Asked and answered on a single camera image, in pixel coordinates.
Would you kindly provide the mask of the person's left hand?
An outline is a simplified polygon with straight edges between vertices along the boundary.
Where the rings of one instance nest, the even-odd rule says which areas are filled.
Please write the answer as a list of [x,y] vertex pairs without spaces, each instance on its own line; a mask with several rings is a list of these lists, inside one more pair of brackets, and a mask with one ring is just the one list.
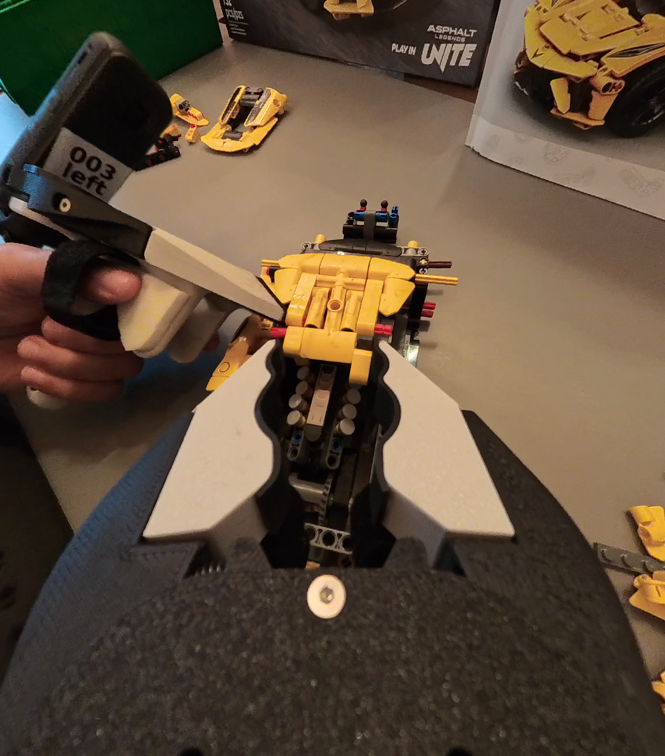
[[79,334],[45,314],[41,288],[49,255],[0,245],[0,393],[29,386],[71,402],[115,398],[144,361],[119,342]]

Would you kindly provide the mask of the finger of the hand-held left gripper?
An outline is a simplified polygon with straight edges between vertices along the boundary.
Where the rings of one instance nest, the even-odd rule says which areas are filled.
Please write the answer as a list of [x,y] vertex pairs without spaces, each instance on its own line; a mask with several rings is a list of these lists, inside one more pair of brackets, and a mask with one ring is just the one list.
[[272,321],[283,318],[281,303],[263,280],[171,233],[154,228],[144,259],[157,269]]

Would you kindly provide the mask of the grey desk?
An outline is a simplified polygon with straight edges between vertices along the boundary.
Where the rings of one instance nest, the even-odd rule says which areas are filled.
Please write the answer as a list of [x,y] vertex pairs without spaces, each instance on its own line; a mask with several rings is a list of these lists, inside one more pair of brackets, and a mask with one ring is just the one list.
[[[281,447],[260,541],[148,542],[189,399],[54,563],[0,690],[0,754],[665,754],[665,625],[591,545],[634,547],[626,509],[665,506],[665,224],[478,158],[461,102],[380,76],[233,44],[162,87],[205,106],[238,73],[289,89],[279,141],[132,174],[113,205],[254,271],[339,235],[360,196],[400,204],[402,242],[460,272],[416,369],[460,406],[515,535],[457,536],[429,565],[384,527],[399,410],[376,347],[362,566],[305,568]],[[268,366],[280,446],[280,347]]]

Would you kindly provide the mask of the yellow toy car hood panel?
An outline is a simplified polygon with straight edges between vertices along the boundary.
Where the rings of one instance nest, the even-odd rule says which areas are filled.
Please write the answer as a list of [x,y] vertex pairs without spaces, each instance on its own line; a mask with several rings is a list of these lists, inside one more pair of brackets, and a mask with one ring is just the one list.
[[288,97],[272,88],[236,88],[221,116],[201,141],[220,153],[246,152],[277,125]]

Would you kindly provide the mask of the black toy beam piece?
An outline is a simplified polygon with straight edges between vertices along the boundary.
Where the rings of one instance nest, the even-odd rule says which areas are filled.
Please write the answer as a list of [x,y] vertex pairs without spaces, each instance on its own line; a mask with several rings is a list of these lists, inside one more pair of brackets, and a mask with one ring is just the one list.
[[151,151],[144,161],[144,165],[152,167],[177,159],[181,156],[178,140],[181,138],[180,128],[176,125],[168,127],[157,139],[153,151]]

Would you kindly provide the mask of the yellow toy car chassis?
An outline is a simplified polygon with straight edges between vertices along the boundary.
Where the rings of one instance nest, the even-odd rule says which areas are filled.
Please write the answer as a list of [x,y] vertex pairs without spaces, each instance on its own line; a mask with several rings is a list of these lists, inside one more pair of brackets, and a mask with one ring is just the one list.
[[263,260],[261,279],[280,299],[284,315],[247,317],[206,386],[226,383],[261,346],[282,348],[278,400],[281,472],[299,496],[307,569],[356,564],[362,517],[356,499],[373,474],[382,425],[375,419],[373,350],[393,345],[416,365],[422,322],[434,315],[429,286],[456,286],[435,274],[451,261],[433,261],[417,241],[397,241],[399,209],[366,200],[351,211],[342,238],[323,234],[296,254]]

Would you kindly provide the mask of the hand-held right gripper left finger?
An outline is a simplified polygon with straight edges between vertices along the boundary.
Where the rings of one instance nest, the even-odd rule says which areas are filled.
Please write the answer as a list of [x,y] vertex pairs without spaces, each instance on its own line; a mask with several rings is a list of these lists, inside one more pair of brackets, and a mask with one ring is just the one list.
[[195,409],[160,491],[144,539],[201,537],[214,556],[238,538],[267,534],[256,501],[277,475],[279,442],[257,409],[274,377],[266,343]]

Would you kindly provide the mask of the small yellow toy piece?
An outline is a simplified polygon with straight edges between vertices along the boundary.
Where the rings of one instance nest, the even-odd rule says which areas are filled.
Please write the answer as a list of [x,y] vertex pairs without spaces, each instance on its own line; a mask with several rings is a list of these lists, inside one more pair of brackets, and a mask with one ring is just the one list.
[[179,94],[173,94],[170,97],[173,116],[188,124],[188,130],[185,136],[186,142],[190,145],[195,144],[198,137],[198,129],[209,124],[203,113],[191,105],[191,103]]

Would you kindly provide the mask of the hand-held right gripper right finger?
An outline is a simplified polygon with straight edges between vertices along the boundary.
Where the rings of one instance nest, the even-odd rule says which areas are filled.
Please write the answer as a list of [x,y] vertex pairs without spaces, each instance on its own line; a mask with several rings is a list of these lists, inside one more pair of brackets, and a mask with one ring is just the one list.
[[509,540],[515,529],[460,406],[387,343],[383,381],[399,410],[382,447],[384,527],[422,541],[429,565],[457,536]]

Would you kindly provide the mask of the toy car instruction booklet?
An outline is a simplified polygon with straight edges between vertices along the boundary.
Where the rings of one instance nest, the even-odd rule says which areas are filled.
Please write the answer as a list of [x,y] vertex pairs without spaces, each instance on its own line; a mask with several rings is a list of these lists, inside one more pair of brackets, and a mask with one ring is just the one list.
[[501,2],[466,144],[495,163],[665,220],[665,126],[619,138],[543,115],[512,84],[528,3]]

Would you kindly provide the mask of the toy car set box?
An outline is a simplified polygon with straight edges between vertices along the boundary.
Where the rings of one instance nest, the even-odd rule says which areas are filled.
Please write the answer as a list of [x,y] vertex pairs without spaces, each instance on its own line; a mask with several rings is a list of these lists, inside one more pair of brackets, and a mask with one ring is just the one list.
[[498,1],[224,1],[239,42],[475,87]]

